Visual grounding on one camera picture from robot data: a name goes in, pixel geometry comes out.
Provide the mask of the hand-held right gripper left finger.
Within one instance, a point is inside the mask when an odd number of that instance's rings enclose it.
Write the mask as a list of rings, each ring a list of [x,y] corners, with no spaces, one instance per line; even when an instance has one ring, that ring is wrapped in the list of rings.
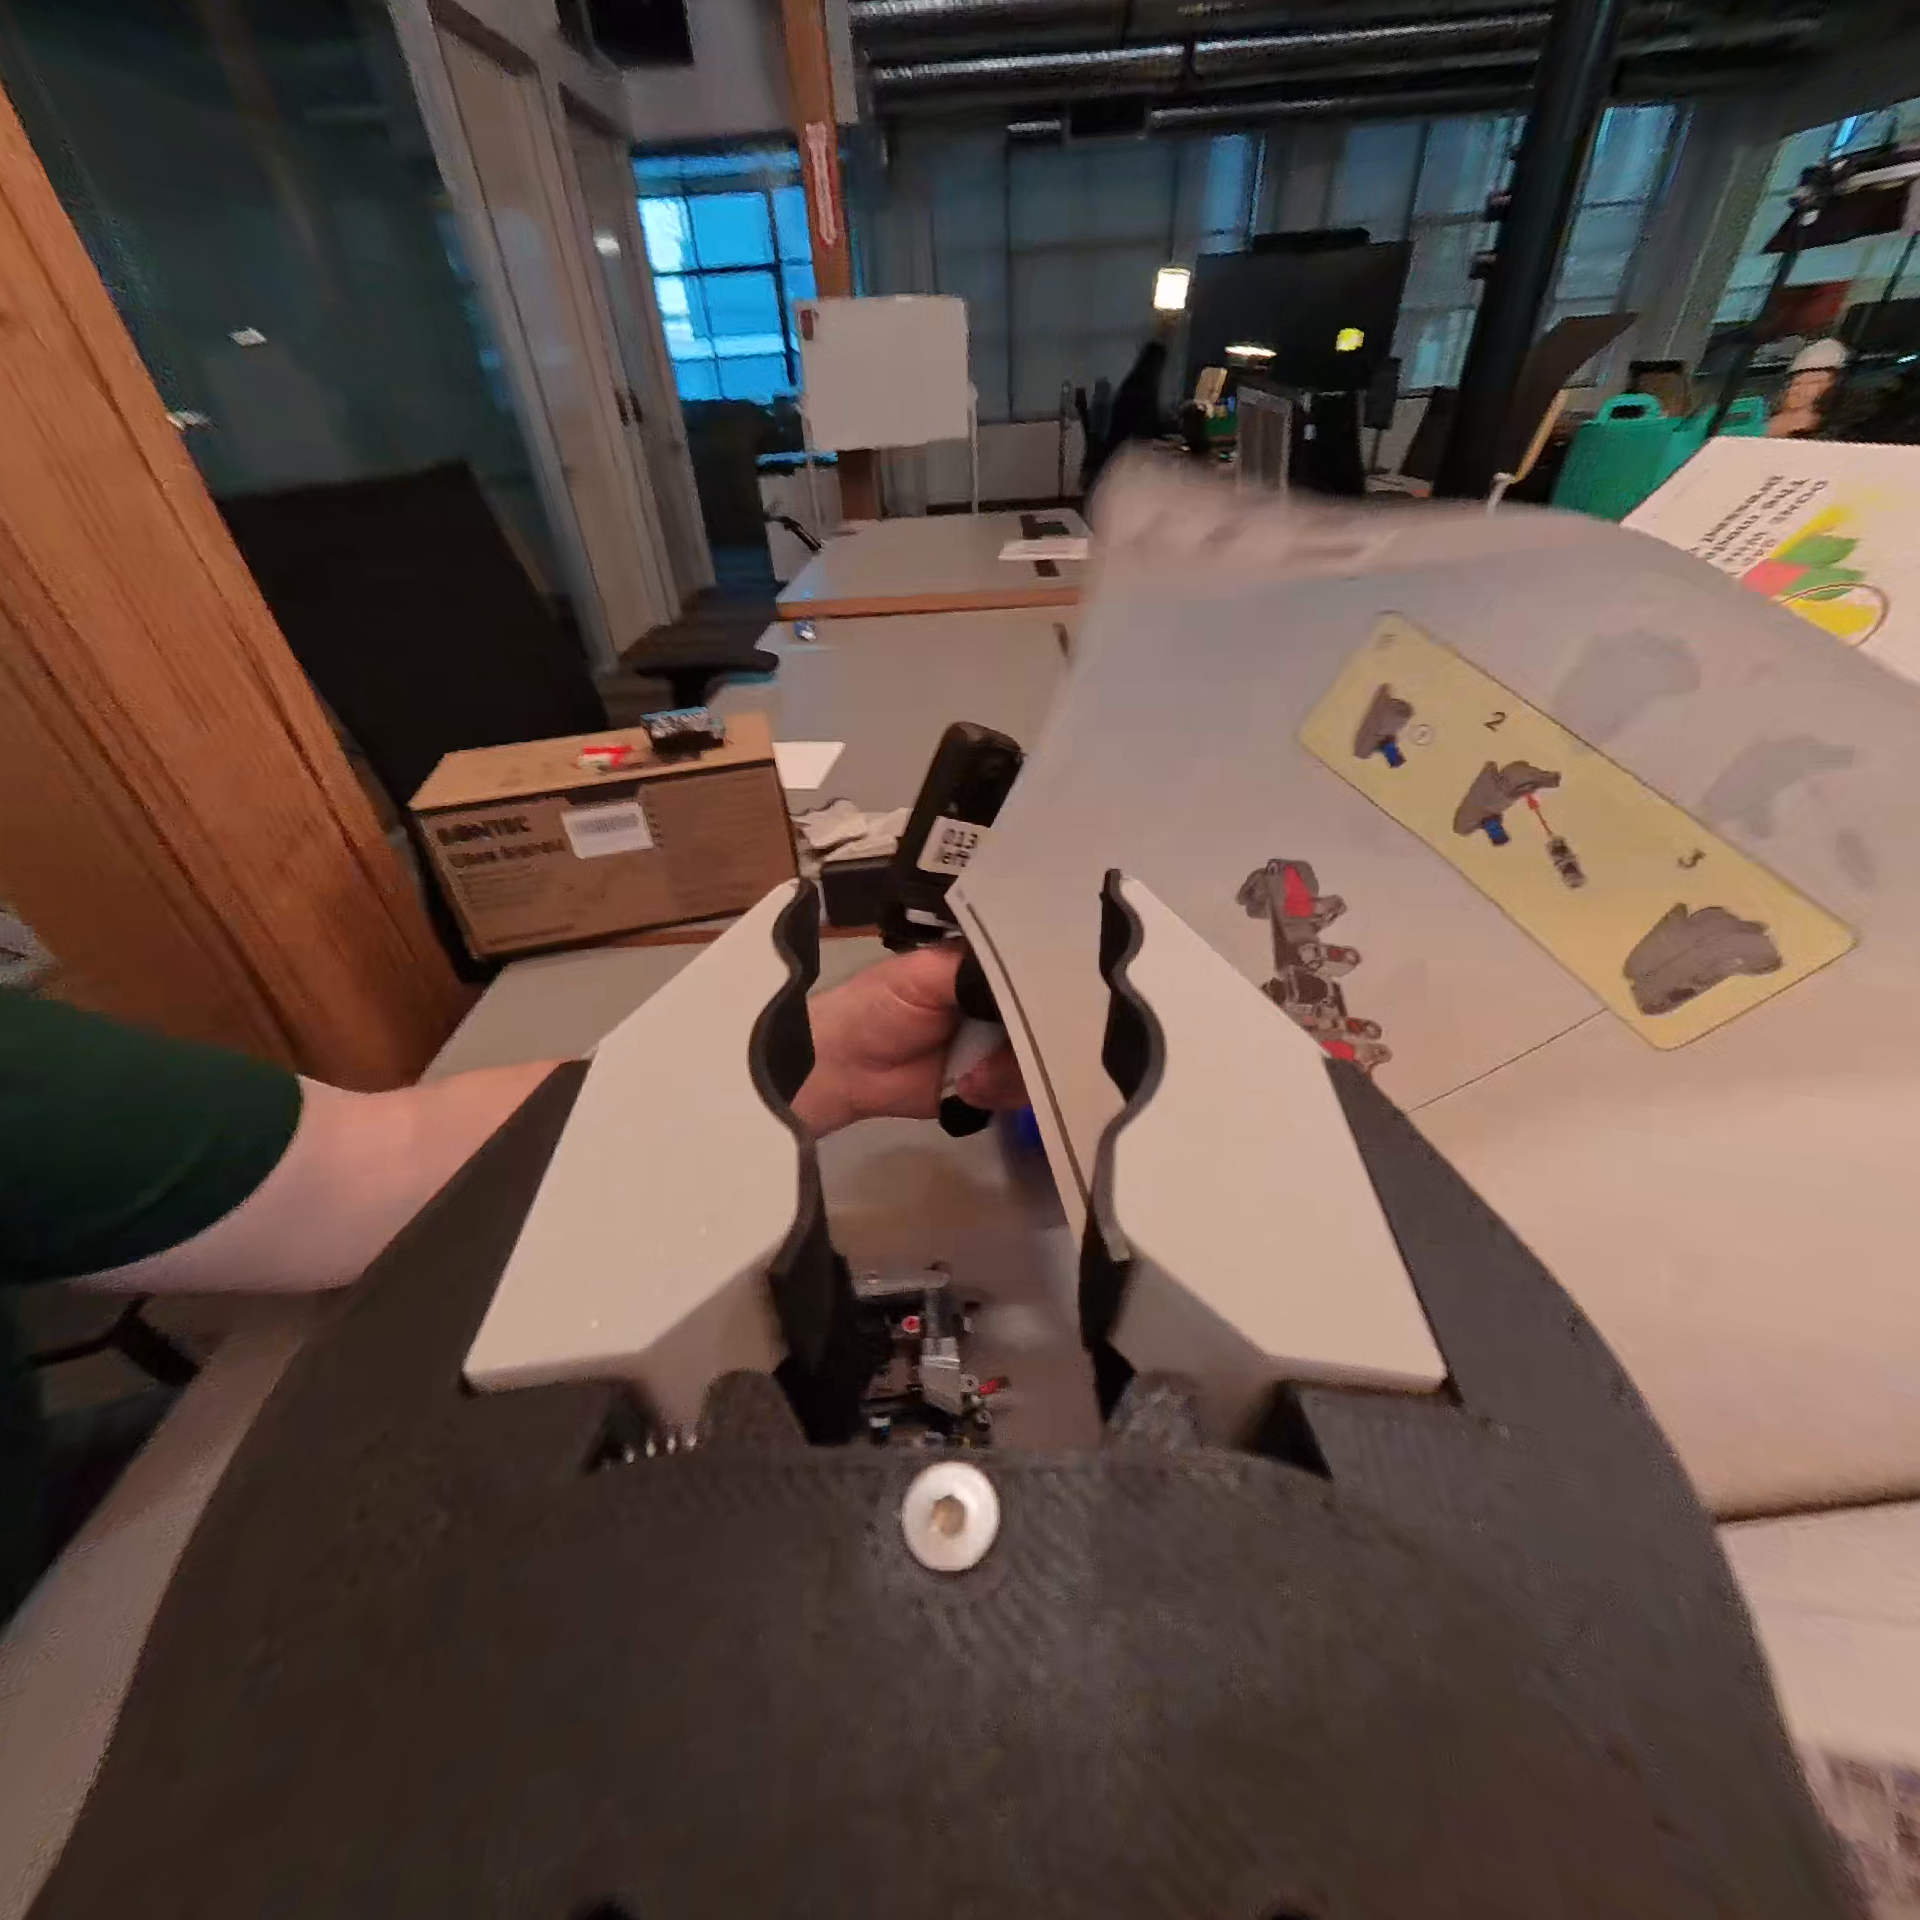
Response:
[[[822,898],[780,883],[593,1049],[464,1357],[476,1391],[627,1385],[659,1423],[772,1375],[809,1439],[865,1431],[868,1342],[796,1113]]]

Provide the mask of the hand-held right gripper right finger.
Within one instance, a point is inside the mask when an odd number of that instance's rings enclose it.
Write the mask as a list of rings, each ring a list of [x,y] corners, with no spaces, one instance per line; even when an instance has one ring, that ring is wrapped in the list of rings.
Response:
[[[1107,1412],[1150,1375],[1209,1443],[1288,1387],[1427,1402],[1449,1370],[1338,1094],[1338,1062],[1140,881],[1100,886],[1100,1065],[1079,1325]]]

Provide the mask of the lego instruction booklet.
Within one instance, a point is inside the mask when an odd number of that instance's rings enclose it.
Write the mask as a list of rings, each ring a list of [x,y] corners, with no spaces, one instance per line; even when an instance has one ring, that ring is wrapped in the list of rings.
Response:
[[[1563,513],[1122,454],[1089,518],[963,877],[1057,1166],[1119,1111],[1122,871],[1494,1203],[1712,1510],[1915,1497],[1915,683]]]

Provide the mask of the person's left forearm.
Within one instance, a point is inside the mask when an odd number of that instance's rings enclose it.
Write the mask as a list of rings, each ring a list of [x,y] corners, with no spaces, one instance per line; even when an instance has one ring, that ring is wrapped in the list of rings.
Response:
[[[563,1067],[500,1065],[390,1093],[303,1079],[295,1135],[243,1205],[174,1247],[83,1271],[75,1284],[151,1298],[346,1289]]]

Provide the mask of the large lego vehicle chassis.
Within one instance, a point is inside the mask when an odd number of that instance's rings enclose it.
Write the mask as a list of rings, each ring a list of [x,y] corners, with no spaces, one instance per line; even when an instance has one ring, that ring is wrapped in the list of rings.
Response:
[[[994,1443],[1006,1375],[974,1366],[980,1301],[950,1262],[859,1263],[855,1331],[872,1363],[859,1414],[876,1449],[980,1452]]]

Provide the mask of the person's left hand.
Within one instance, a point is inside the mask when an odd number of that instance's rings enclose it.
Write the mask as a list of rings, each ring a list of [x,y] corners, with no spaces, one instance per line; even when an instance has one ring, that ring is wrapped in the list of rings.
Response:
[[[1028,1107],[1020,1060],[998,1039],[967,1071],[950,1069],[966,1019],[960,942],[897,951],[808,999],[815,1067],[792,1111],[817,1138],[865,1119],[937,1119],[950,1100],[998,1116]]]

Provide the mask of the grey top office desk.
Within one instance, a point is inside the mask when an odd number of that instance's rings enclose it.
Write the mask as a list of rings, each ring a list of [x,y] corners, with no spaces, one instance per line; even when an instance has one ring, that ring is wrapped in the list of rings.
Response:
[[[831,535],[787,583],[782,622],[952,613],[1063,613],[1089,574],[1091,527],[1073,510],[879,518]]]

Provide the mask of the brown cardboard box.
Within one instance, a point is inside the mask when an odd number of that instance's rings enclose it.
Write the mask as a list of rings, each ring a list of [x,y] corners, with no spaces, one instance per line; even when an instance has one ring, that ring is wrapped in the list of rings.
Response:
[[[423,853],[481,962],[607,943],[746,911],[801,874],[776,733],[728,719],[728,748],[576,766],[638,727],[454,753],[411,798]]]

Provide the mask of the black stool seat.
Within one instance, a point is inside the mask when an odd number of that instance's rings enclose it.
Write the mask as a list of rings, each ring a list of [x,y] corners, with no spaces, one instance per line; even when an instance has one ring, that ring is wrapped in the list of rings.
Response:
[[[777,633],[776,596],[702,594],[684,617],[628,646],[602,678],[608,710],[649,714],[704,706],[735,683],[764,683],[780,670],[767,633]]]

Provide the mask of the white whiteboard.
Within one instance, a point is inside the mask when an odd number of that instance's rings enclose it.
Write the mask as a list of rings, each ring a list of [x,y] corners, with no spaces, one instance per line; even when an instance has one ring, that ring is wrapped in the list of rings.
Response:
[[[822,452],[972,442],[970,306],[952,295],[798,305],[801,419]]]

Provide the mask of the person's green shirt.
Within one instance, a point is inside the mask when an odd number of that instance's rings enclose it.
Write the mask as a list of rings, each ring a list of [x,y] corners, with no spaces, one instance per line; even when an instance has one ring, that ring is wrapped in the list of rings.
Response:
[[[170,1254],[217,1226],[270,1180],[303,1113],[303,1084],[282,1065],[3,993],[6,1620],[54,1549],[54,1445],[18,1298]]]

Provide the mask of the large black screen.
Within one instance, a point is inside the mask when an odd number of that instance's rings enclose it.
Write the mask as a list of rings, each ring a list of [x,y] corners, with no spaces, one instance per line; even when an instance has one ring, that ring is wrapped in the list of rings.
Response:
[[[1200,375],[1359,394],[1398,356],[1411,242],[1209,253],[1192,268],[1184,389]]]

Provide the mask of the green plastic container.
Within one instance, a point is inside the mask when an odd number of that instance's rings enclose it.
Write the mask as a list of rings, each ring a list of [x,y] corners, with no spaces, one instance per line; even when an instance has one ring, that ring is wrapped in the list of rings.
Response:
[[[1712,402],[1689,417],[1668,417],[1651,396],[1620,394],[1576,430],[1551,502],[1561,513],[1623,522],[1707,444],[1711,433],[1759,438],[1766,426],[1766,399],[1753,396],[1732,399],[1723,417]]]

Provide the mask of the black vertical pole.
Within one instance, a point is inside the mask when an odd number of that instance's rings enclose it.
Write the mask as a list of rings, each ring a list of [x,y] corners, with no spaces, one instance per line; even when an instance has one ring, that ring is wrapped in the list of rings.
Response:
[[[1481,498],[1495,481],[1504,422],[1554,285],[1611,84],[1623,15],[1625,2],[1553,7],[1495,262],[1457,389],[1448,454],[1433,482],[1441,498]]]

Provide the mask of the wooden support post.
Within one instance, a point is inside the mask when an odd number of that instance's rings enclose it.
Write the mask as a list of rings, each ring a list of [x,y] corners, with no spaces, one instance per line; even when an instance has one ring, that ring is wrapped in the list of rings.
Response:
[[[471,1003],[3,102],[3,881],[91,1011],[337,1089]]]

